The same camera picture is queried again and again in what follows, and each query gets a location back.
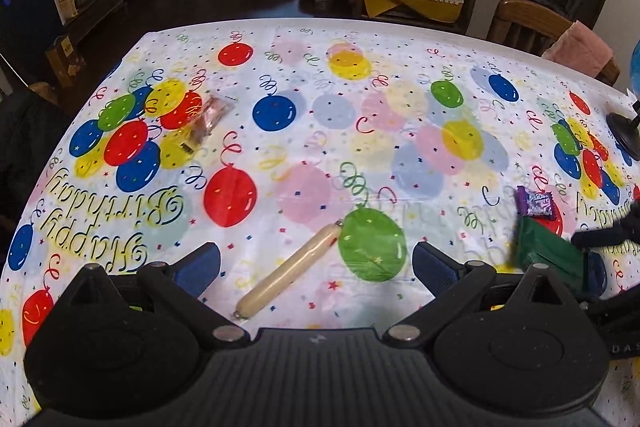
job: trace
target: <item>black lamp base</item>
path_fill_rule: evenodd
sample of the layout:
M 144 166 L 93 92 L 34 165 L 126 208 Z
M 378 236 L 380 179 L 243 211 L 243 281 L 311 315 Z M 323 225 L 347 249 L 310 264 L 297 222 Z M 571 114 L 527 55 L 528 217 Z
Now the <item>black lamp base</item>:
M 629 153 L 629 156 L 640 161 L 640 132 L 638 132 L 638 118 L 629 120 L 616 112 L 607 115 L 607 124 L 618 143 Z

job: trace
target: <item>floor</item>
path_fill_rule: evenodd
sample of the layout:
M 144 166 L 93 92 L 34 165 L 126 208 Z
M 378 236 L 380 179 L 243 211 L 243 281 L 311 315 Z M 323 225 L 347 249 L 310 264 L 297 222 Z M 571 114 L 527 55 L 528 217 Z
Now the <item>floor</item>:
M 62 93 L 65 112 L 76 115 L 111 68 L 147 32 L 205 22 L 267 17 L 349 17 L 345 0 L 330 13 L 317 12 L 312 0 L 129 0 L 79 44 L 87 63 L 82 82 Z

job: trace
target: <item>metal bolt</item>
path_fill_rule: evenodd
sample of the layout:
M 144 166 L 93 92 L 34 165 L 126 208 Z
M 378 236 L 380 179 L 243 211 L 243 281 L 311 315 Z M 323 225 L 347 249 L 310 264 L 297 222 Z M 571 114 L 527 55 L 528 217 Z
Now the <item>metal bolt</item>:
M 409 324 L 396 324 L 391 326 L 387 333 L 396 341 L 409 342 L 414 341 L 420 336 L 420 330 Z
M 234 325 L 218 326 L 213 336 L 222 342 L 237 342 L 244 337 L 244 330 Z

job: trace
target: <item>balloon print tablecloth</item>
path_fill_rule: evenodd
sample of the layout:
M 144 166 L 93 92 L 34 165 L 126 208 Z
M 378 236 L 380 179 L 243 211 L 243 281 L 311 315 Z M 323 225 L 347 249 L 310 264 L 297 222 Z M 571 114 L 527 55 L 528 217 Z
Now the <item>balloon print tablecloth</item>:
M 180 129 L 212 95 L 232 110 L 190 155 Z M 421 239 L 511 269 L 517 185 L 553 194 L 546 226 L 563 237 L 626 213 L 638 165 L 604 117 L 632 101 L 540 58 L 399 25 L 247 20 L 145 35 L 66 133 L 12 242 L 2 421 L 37 411 L 25 345 L 82 264 L 126 274 L 212 241 L 220 272 L 200 298 L 230 316 L 344 219 L 330 252 L 243 327 L 383 331 L 432 298 L 412 270 Z M 604 252 L 609 294 L 640 281 L 637 252 Z M 640 421 L 639 376 L 614 364 L 596 404 L 613 423 Z

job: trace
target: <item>pink cloth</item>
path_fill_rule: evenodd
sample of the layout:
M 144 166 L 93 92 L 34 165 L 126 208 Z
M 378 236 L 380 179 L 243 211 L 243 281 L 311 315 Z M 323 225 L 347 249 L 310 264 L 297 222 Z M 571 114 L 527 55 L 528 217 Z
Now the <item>pink cloth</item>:
M 605 41 L 578 21 L 544 52 L 542 58 L 595 78 L 613 58 L 613 51 Z

